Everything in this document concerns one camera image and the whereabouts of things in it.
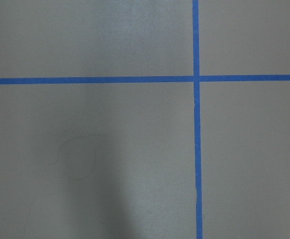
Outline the blue tape strip lengthwise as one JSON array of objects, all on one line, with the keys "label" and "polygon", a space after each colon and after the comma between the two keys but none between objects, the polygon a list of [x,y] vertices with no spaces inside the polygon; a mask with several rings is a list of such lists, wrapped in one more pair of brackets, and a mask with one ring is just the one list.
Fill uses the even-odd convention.
[{"label": "blue tape strip lengthwise", "polygon": [[201,130],[200,130],[200,72],[199,72],[199,22],[198,0],[193,0],[193,92],[194,92],[194,142],[196,187],[196,238],[203,238],[202,186],[201,186]]}]

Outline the blue tape strip crosswise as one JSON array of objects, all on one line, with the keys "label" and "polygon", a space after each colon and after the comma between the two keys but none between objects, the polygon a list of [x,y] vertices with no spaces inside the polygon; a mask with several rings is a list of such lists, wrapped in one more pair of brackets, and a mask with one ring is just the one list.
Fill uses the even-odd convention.
[{"label": "blue tape strip crosswise", "polygon": [[290,75],[0,78],[0,85],[290,81]]}]

